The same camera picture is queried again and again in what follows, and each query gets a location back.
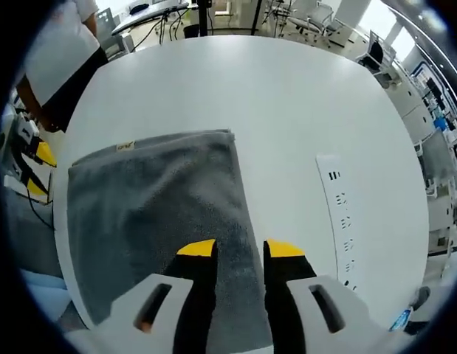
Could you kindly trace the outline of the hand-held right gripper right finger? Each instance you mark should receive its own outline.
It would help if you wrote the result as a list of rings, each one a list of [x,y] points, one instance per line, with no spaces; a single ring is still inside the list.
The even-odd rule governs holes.
[[[316,275],[302,249],[268,239],[263,253],[275,353],[397,353],[397,337],[372,320],[354,291]]]

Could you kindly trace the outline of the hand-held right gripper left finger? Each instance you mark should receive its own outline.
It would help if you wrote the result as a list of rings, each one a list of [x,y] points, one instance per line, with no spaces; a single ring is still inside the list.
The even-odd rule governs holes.
[[[205,353],[216,305],[214,239],[189,243],[163,274],[151,274],[113,301],[91,330],[70,332],[79,353]]]

